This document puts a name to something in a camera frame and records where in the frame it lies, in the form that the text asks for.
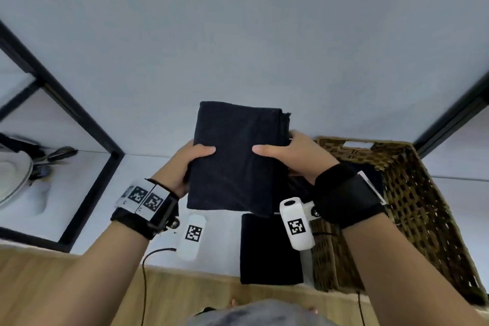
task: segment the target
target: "wristband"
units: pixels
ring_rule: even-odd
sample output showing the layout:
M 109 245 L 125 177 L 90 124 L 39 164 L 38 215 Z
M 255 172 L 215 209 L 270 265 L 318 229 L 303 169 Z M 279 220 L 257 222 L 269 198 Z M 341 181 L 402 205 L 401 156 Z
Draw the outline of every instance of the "wristband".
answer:
M 168 222 L 174 221 L 178 201 L 177 195 L 156 181 L 135 181 L 117 201 L 111 220 L 152 239 L 166 230 Z
M 367 177 L 338 164 L 316 178 L 314 204 L 322 218 L 341 229 L 385 213 L 385 201 Z

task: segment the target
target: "hand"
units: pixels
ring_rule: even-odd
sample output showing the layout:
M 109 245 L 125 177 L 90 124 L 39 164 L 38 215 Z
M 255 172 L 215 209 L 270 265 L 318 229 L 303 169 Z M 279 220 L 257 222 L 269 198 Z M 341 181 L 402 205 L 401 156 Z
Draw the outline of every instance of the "hand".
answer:
M 176 152 L 168 162 L 158 170 L 153 179 L 160 182 L 163 186 L 169 188 L 179 198 L 184 197 L 188 192 L 188 184 L 183 182 L 183 177 L 187 173 L 188 164 L 198 158 L 212 155 L 216 152 L 216 148 L 213 146 L 204 146 L 202 144 L 196 144 L 191 139 Z
M 318 175 L 326 169 L 339 164 L 329 152 L 322 149 L 307 135 L 292 130 L 292 142 L 288 146 L 272 146 L 270 144 L 254 145 L 252 150 L 260 156 L 273 157 L 300 175 L 309 183 L 314 184 Z

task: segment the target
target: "person's right hand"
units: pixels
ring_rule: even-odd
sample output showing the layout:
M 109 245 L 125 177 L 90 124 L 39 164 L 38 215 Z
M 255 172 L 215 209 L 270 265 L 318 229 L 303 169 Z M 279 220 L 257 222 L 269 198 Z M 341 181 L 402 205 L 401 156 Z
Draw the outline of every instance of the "person's right hand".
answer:
M 339 164 L 329 152 L 322 149 L 307 135 L 291 130 L 292 142 L 288 146 L 270 144 L 254 145 L 252 150 L 260 156 L 273 157 L 292 170 L 303 175 L 309 183 L 314 184 L 318 175 L 326 169 Z

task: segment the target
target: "brown basket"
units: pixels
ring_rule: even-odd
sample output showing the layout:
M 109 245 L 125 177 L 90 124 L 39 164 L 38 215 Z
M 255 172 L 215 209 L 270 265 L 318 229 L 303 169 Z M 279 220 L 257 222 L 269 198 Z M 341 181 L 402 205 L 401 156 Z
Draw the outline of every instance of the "brown basket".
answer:
M 370 149 L 344 147 L 341 138 L 320 137 L 317 143 L 340 161 L 368 163 L 382 172 L 384 198 L 391 219 L 407 239 L 450 281 L 471 304 L 486 305 L 487 293 L 462 241 L 460 231 L 442 194 L 412 144 L 373 142 Z M 364 291 L 350 250 L 338 227 L 323 219 L 311 222 L 315 236 L 314 281 L 317 290 Z

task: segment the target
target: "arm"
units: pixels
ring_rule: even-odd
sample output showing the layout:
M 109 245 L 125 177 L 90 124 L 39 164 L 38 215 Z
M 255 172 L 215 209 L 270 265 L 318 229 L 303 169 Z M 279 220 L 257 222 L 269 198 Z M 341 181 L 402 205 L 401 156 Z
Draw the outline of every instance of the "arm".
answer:
M 153 179 L 180 198 L 187 193 L 183 176 L 197 157 L 215 152 L 214 147 L 192 141 L 182 147 Z M 112 222 L 94 244 L 59 280 L 52 293 L 22 326 L 109 325 L 148 247 L 149 240 L 119 222 Z
M 256 145 L 253 151 L 280 160 L 312 184 L 338 163 L 306 135 L 292 135 L 289 146 Z M 381 325 L 486 325 L 384 214 L 345 228 L 343 235 Z

